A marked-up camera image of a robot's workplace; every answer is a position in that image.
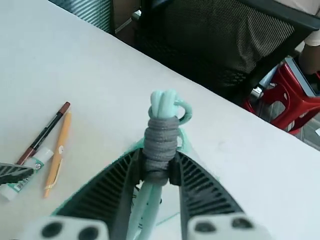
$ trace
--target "pen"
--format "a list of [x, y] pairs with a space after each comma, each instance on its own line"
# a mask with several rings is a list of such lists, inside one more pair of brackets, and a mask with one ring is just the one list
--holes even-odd
[[49, 122], [49, 124], [42, 130], [42, 132], [36, 137], [36, 139], [33, 141], [33, 143], [30, 145], [30, 147], [27, 148], [27, 150], [24, 152], [24, 154], [19, 158], [19, 160], [16, 162], [17, 165], [24, 164], [25, 160], [29, 157], [32, 157], [37, 149], [40, 147], [42, 142], [46, 139], [46, 137], [49, 135], [51, 130], [55, 127], [57, 122], [61, 119], [61, 117], [64, 115], [64, 113], [68, 110], [70, 106], [69, 102], [66, 102], [60, 110], [56, 113], [54, 118]]
[[71, 113], [68, 112], [65, 115], [63, 125], [60, 131], [60, 135], [58, 141], [56, 143], [51, 169], [49, 172], [49, 176], [46, 180], [45, 188], [44, 188], [44, 197], [46, 198], [49, 195], [50, 189], [54, 187], [57, 182], [57, 178], [59, 175], [61, 162], [62, 162], [62, 153], [64, 151], [64, 146], [68, 137], [68, 131], [71, 124]]

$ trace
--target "white table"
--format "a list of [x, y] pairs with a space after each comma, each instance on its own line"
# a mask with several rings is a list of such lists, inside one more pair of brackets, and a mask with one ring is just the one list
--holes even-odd
[[[319, 237], [320, 152], [46, 0], [0, 1], [0, 30], [1, 162], [14, 163], [65, 101], [73, 113], [49, 198], [48, 166], [13, 202], [0, 198], [2, 240], [139, 140], [151, 92], [169, 88], [193, 107], [185, 129], [194, 149], [247, 214], [278, 240]], [[54, 149], [59, 128], [44, 146]], [[179, 239], [179, 216], [154, 233]]]

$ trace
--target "pen cap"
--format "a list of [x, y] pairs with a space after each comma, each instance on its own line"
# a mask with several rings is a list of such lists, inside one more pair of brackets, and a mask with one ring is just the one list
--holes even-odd
[[35, 159], [39, 160], [40, 162], [42, 162], [43, 164], [45, 164], [46, 162], [48, 162], [50, 160], [50, 158], [52, 158], [53, 155], [54, 155], [53, 151], [51, 151], [49, 148], [43, 146], [35, 153], [35, 155], [33, 155], [33, 158], [35, 158]]

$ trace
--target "brown pen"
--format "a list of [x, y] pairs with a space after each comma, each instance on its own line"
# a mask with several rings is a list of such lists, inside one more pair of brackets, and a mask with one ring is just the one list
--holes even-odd
[[69, 102], [66, 102], [60, 110], [56, 113], [54, 118], [49, 122], [49, 124], [42, 130], [42, 132], [36, 137], [36, 139], [33, 141], [33, 143], [30, 145], [30, 147], [27, 148], [27, 150], [24, 152], [24, 154], [19, 158], [19, 160], [16, 162], [17, 165], [24, 164], [25, 160], [29, 157], [32, 157], [37, 149], [40, 147], [42, 142], [46, 139], [46, 137], [49, 135], [51, 130], [55, 127], [55, 125], [59, 122], [61, 117], [65, 114], [65, 112], [68, 110], [70, 106]]

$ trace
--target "glue stick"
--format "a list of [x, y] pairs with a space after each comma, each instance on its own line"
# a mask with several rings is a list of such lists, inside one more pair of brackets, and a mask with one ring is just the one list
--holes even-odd
[[[34, 156], [25, 161], [24, 166], [34, 168], [35, 173], [38, 173], [38, 171], [45, 165], [46, 162], [50, 160], [53, 155], [54, 153], [50, 149], [42, 147], [35, 153]], [[7, 183], [1, 186], [0, 195], [4, 196], [9, 201], [12, 201], [31, 178], [32, 176], [27, 177], [17, 183]]]

